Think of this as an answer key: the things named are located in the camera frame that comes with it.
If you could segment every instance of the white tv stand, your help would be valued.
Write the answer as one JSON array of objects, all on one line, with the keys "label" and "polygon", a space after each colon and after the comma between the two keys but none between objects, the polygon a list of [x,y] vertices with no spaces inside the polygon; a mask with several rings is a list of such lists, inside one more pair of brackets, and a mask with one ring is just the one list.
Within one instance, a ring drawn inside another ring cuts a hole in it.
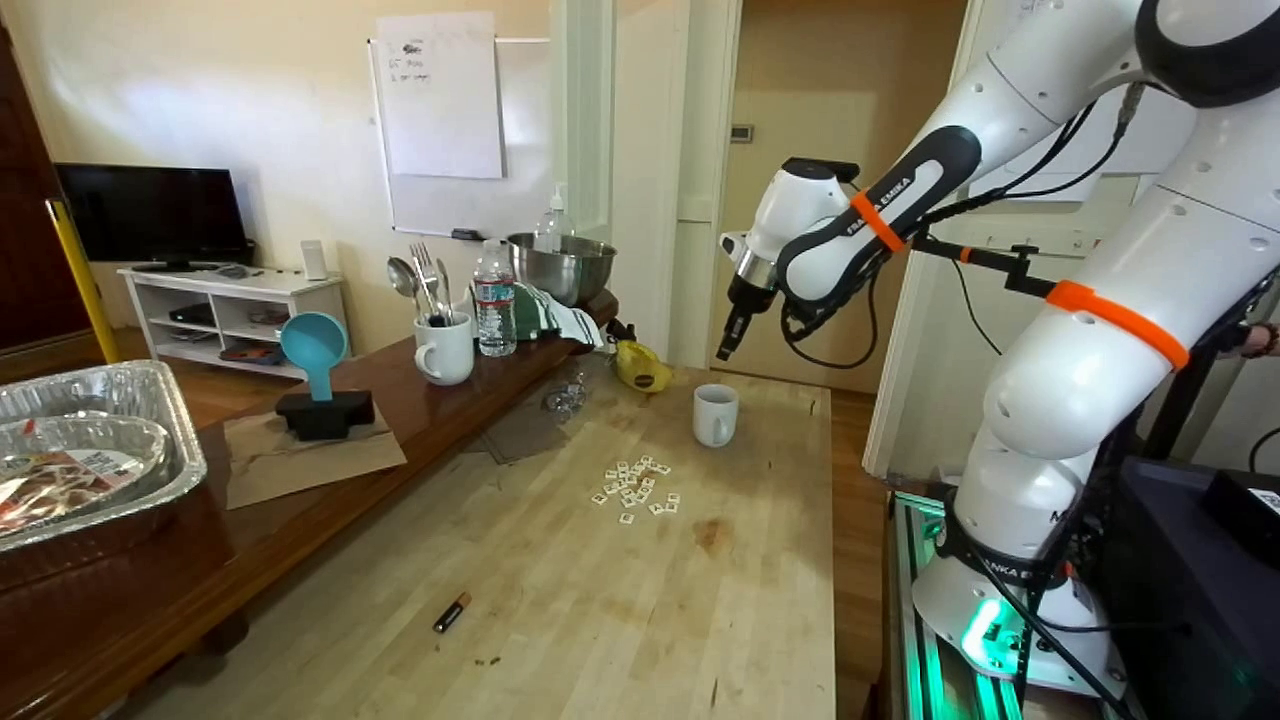
[{"label": "white tv stand", "polygon": [[150,357],[305,376],[278,351],[278,324],[297,313],[326,313],[344,320],[344,279],[287,273],[140,273],[121,268],[135,324]]}]

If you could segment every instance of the white mug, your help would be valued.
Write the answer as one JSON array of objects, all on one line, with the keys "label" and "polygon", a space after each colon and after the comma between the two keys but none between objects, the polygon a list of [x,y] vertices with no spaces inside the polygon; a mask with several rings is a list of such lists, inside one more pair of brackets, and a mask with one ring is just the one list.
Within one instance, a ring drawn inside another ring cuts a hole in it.
[{"label": "white mug", "polygon": [[693,435],[708,447],[723,447],[737,435],[737,390],[727,384],[698,384],[693,394]]},{"label": "white mug", "polygon": [[412,335],[412,364],[428,376],[428,384],[462,384],[475,371],[468,318],[419,318]]}]

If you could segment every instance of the yellow object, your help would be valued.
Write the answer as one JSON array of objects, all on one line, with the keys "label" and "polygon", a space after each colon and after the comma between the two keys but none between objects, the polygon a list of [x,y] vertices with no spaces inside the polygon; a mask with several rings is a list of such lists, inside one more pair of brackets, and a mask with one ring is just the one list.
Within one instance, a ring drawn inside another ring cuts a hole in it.
[{"label": "yellow object", "polygon": [[88,256],[81,247],[81,233],[74,233],[74,224],[70,224],[70,217],[69,217],[69,207],[60,200],[42,200],[42,213],[53,220],[55,240],[64,246],[64,256],[69,256],[85,318],[88,318],[93,335],[95,335],[95,348],[102,351],[106,364],[114,364],[121,361],[114,335],[111,335],[102,300],[95,296],[95,284],[93,284],[93,273],[88,273]]},{"label": "yellow object", "polygon": [[612,371],[621,384],[636,394],[665,394],[672,384],[672,370],[644,344],[621,341],[612,351]]}]

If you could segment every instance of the television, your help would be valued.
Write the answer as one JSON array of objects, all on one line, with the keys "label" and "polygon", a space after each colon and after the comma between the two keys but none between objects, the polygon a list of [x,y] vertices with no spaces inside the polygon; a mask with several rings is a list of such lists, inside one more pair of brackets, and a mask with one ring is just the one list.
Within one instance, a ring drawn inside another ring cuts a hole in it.
[{"label": "television", "polygon": [[55,165],[88,261],[252,265],[227,168]]}]

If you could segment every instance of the aluminum foil tray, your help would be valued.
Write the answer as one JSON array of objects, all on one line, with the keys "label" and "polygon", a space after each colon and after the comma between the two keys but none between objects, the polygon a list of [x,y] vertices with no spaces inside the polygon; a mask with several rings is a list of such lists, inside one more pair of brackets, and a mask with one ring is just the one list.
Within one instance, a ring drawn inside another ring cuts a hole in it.
[{"label": "aluminum foil tray", "polygon": [[159,473],[149,473],[129,494],[102,505],[0,538],[0,555],[88,527],[150,516],[200,490],[208,477],[186,405],[177,390],[170,370],[159,361],[95,364],[0,390],[0,425],[64,414],[111,414],[155,419],[169,432]]}]

